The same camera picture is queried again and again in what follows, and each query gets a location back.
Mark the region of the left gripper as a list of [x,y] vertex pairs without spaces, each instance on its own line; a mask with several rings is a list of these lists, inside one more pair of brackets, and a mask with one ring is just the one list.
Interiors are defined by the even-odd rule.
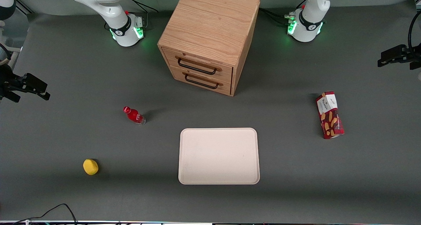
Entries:
[[381,52],[381,57],[377,61],[377,67],[383,67],[392,63],[410,62],[409,69],[415,70],[421,68],[421,45],[411,46],[408,48],[404,44],[397,45],[386,51]]

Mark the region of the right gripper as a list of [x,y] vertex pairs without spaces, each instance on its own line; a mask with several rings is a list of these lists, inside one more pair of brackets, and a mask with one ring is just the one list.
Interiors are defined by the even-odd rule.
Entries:
[[26,73],[21,81],[21,77],[15,75],[9,65],[2,64],[0,66],[0,96],[18,103],[21,97],[13,91],[20,89],[21,87],[24,92],[38,95],[46,101],[51,97],[46,91],[48,87],[47,83],[41,81],[31,73]]

